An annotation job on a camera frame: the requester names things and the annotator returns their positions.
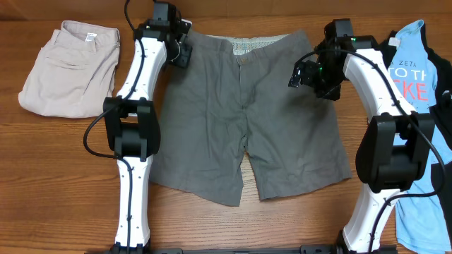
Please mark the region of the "grey shorts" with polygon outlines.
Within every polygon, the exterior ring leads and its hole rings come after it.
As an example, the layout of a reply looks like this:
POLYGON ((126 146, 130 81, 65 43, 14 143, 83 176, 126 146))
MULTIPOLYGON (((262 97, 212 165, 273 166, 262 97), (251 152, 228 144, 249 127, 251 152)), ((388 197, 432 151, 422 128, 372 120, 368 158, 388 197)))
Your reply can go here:
POLYGON ((160 112, 153 183, 227 206, 241 202, 244 156, 261 200, 309 193, 351 177, 333 103, 288 85, 311 51, 305 32, 257 38, 191 31, 160 112))

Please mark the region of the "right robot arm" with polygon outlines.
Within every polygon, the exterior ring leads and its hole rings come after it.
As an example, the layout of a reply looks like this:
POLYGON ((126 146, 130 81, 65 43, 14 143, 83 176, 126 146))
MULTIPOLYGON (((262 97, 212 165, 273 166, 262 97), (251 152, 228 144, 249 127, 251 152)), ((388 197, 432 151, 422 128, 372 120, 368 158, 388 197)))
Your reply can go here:
POLYGON ((340 98, 349 80, 364 106, 368 127, 355 157, 361 192, 349 222, 331 245, 303 246, 301 253, 396 253, 380 244, 399 199, 424 175, 433 151, 434 120, 420 114, 393 82, 371 35, 356 36, 350 19, 335 19, 314 48, 316 61, 302 56, 288 85, 311 87, 321 99, 340 98))

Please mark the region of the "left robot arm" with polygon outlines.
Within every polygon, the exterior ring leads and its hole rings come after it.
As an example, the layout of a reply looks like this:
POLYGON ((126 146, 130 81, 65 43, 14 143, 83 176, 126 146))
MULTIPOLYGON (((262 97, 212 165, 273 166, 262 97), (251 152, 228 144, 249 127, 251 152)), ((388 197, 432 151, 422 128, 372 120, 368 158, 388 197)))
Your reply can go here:
POLYGON ((155 2, 152 18, 133 29, 135 53, 124 84, 116 97, 104 100, 108 144, 120 176, 119 226, 110 253, 150 251, 149 175, 160 147, 153 93, 163 66, 188 66, 190 28, 175 5, 155 2))

